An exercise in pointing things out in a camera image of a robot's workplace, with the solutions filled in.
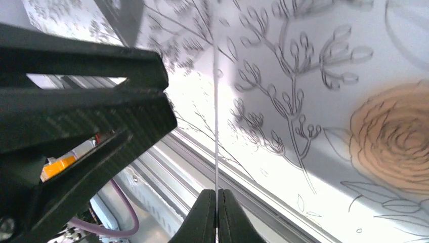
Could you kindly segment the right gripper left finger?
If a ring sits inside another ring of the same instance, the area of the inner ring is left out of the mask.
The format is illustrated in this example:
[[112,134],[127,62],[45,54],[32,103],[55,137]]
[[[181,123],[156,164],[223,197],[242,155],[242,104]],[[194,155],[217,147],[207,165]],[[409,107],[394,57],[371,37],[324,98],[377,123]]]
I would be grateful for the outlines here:
[[214,190],[202,190],[169,243],[215,243],[215,199]]

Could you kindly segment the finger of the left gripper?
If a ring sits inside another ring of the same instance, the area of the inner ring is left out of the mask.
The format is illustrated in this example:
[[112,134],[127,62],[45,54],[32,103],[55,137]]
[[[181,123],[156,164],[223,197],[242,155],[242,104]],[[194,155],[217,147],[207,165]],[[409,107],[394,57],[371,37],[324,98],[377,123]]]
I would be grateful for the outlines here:
[[[2,89],[1,216],[9,242],[46,242],[110,179],[177,126],[162,91]],[[107,139],[51,180],[45,160]]]
[[126,77],[165,90],[168,75],[154,51],[85,42],[1,24],[1,72]]

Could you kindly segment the plain black card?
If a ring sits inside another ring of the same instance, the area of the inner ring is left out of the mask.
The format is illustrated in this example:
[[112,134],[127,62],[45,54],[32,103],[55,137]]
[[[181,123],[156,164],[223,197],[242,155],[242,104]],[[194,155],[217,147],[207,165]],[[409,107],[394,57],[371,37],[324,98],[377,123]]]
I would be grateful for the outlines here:
[[216,242],[220,242],[219,238],[219,118],[218,118],[218,105],[219,105],[219,51],[218,45],[213,44],[213,104],[214,104],[214,160],[215,160],[215,233],[217,237]]

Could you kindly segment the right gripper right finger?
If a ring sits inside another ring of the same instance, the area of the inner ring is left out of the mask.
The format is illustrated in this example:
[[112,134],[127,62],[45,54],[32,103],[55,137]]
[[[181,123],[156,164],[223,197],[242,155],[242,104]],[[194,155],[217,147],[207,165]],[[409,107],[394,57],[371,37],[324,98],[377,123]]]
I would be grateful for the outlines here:
[[218,193],[219,242],[265,243],[232,191],[220,189]]

